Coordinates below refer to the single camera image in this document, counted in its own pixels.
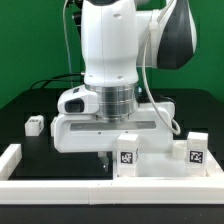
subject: black cable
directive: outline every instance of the black cable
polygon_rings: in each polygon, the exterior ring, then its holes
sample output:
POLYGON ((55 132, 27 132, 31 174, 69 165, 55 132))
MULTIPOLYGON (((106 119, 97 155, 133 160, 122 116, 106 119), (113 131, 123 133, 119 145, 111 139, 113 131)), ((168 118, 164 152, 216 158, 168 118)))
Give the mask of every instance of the black cable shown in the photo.
MULTIPOLYGON (((72 73, 72 74, 57 75, 57 76, 52 77, 51 79, 61 79, 61 78, 65 78, 65 77, 74 77, 74 76, 79 76, 80 78, 82 77, 81 73, 72 73)), ((52 81, 50 81, 50 80, 46 81, 40 88, 44 88, 51 82, 52 81)))
POLYGON ((40 80, 40 81, 37 81, 35 83, 33 83, 31 86, 30 86, 30 89, 32 89, 35 85, 37 85, 38 83, 41 83, 41 82, 47 82, 47 81, 50 81, 50 82, 71 82, 70 80, 59 80, 59 79, 43 79, 43 80, 40 80))

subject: sticker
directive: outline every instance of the sticker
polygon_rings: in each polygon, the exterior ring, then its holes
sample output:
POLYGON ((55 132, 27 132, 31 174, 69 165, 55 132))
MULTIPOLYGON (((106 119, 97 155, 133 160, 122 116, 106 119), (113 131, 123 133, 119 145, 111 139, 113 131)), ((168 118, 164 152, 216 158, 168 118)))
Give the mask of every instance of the sticker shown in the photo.
POLYGON ((190 151, 189 162, 191 163, 203 163, 203 152, 190 151))
POLYGON ((133 153, 131 153, 131 152, 121 152, 121 163, 133 164, 133 153))

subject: white block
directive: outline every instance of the white block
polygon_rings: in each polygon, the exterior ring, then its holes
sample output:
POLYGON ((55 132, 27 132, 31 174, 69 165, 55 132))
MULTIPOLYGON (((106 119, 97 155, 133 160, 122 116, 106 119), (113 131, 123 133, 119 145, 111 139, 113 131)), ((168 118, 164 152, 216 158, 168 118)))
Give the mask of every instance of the white block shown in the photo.
POLYGON ((39 136, 44 128, 44 117, 41 115, 31 116, 25 124, 26 136, 39 136))
POLYGON ((187 154, 187 141, 176 141, 173 143, 173 158, 184 160, 187 154))
POLYGON ((0 180, 8 180, 21 159, 21 145, 11 144, 0 157, 0 180))
POLYGON ((56 120, 57 120, 57 117, 55 117, 54 120, 51 122, 51 137, 54 137, 54 129, 55 129, 56 120))
POLYGON ((136 177, 138 160, 138 135, 121 134, 118 138, 117 174, 136 177))
POLYGON ((197 150, 207 150, 208 134, 199 132, 190 132, 187 137, 187 148, 197 150))
POLYGON ((118 150, 135 151, 138 148, 138 135, 123 133, 118 137, 118 150))

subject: black stripe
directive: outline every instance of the black stripe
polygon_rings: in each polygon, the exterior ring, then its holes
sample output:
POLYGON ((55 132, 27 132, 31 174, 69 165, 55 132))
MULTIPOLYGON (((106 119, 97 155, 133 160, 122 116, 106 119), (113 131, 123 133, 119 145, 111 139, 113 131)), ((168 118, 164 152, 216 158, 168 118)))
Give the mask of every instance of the black stripe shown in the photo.
POLYGON ((193 43, 188 0, 177 0, 177 4, 162 34, 157 67, 179 69, 193 56, 193 43))

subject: green backdrop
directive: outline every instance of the green backdrop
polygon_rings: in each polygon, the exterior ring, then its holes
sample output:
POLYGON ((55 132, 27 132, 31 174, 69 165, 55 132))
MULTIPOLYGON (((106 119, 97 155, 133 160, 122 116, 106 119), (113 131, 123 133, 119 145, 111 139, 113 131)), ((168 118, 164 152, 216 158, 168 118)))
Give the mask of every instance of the green backdrop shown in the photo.
MULTIPOLYGON (((224 1, 189 2, 198 32, 196 54, 178 71, 148 69, 150 86, 204 89, 224 102, 224 1)), ((68 73, 63 4, 64 0, 0 1, 0 107, 33 82, 68 73)), ((151 0, 142 9, 163 5, 163 0, 151 0)), ((67 10, 67 24, 73 71, 80 71, 80 40, 70 19, 75 10, 74 6, 67 10)))

